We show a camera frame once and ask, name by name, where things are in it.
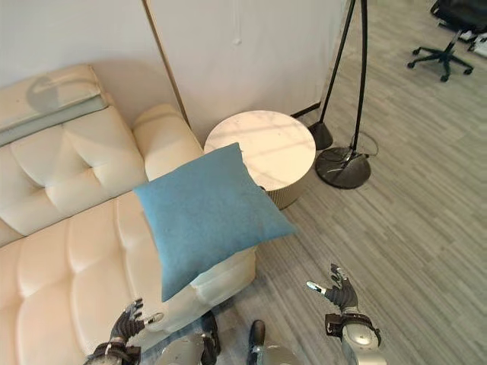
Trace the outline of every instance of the round side table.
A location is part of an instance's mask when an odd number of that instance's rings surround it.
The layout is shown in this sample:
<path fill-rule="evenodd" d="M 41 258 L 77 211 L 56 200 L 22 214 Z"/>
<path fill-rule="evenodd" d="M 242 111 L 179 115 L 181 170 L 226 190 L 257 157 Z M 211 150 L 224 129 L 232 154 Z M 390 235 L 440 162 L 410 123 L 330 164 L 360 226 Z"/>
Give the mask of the round side table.
<path fill-rule="evenodd" d="M 301 194 L 303 177 L 313 165 L 313 136 L 285 114 L 256 110 L 220 122 L 209 134 L 205 153 L 238 142 L 243 163 L 279 209 Z"/>

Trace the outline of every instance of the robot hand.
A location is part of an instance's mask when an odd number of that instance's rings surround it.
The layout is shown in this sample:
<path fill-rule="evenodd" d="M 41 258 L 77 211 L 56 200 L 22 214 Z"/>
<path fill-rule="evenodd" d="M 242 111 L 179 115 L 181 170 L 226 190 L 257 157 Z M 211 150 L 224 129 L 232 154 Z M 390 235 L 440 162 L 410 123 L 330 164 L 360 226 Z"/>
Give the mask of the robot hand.
<path fill-rule="evenodd" d="M 115 325 L 113 325 L 110 333 L 110 342 L 119 341 L 126 344 L 132 336 L 137 335 L 144 329 L 144 321 L 138 319 L 142 315 L 140 309 L 143 306 L 142 298 L 139 298 L 125 308 Z"/>
<path fill-rule="evenodd" d="M 378 350 L 380 330 L 358 311 L 357 294 L 344 271 L 335 264 L 331 265 L 331 271 L 331 278 L 336 283 L 331 289 L 312 281 L 306 283 L 310 289 L 340 308 L 340 315 L 325 316 L 326 334 L 342 340 L 343 354 L 348 364 L 386 364 Z"/>
<path fill-rule="evenodd" d="M 321 293 L 326 299 L 338 306 L 341 313 L 358 312 L 357 294 L 349 278 L 343 269 L 335 264 L 332 264 L 331 270 L 332 280 L 336 283 L 331 289 L 324 289 L 312 281 L 308 281 L 306 285 L 310 289 Z"/>

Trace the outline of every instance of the baseboard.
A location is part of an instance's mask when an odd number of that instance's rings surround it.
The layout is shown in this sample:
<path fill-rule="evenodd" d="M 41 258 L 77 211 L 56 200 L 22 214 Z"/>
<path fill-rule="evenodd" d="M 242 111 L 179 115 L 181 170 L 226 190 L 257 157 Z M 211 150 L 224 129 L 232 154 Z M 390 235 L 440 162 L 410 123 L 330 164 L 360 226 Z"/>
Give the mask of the baseboard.
<path fill-rule="evenodd" d="M 309 113 L 309 112 L 311 112 L 311 111 L 313 111 L 315 109 L 318 109 L 320 107 L 320 105 L 321 105 L 321 103 L 313 104 L 313 105 L 309 106 L 306 109 L 303 109 L 303 110 L 301 110 L 301 111 L 299 111 L 297 113 L 291 114 L 291 116 L 293 118 L 299 118 L 300 116 L 303 116 L 306 113 Z"/>

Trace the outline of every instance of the sofa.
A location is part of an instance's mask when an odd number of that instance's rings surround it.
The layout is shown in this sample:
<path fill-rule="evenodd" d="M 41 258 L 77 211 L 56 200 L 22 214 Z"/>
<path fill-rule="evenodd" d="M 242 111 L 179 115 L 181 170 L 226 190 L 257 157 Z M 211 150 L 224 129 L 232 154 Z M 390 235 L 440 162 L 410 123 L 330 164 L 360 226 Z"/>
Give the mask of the sofa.
<path fill-rule="evenodd" d="M 246 287 L 253 249 L 161 301 L 161 264 L 132 189 L 202 155 L 169 105 L 130 128 L 89 65 L 0 90 L 0 363 L 81 364 L 122 309 L 158 321 L 142 350 Z"/>

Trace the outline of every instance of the office chair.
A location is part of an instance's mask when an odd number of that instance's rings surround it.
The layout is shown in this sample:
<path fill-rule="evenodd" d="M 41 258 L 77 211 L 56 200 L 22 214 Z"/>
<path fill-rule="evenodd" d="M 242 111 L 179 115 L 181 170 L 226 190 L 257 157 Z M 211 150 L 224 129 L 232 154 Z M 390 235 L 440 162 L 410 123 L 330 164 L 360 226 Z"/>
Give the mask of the office chair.
<path fill-rule="evenodd" d="M 470 75 L 473 66 L 454 56 L 454 45 L 463 32 L 470 30 L 474 34 L 480 34 L 487 31 L 487 0 L 437 0 L 431 8 L 431 13 L 446 21 L 457 30 L 457 33 L 445 50 L 419 47 L 412 51 L 415 56 L 420 51 L 429 52 L 431 55 L 415 59 L 408 63 L 408 67 L 413 68 L 417 62 L 437 60 L 443 64 L 445 70 L 440 80 L 447 82 L 450 77 L 450 62 L 454 62 L 464 66 L 466 69 L 463 73 Z"/>

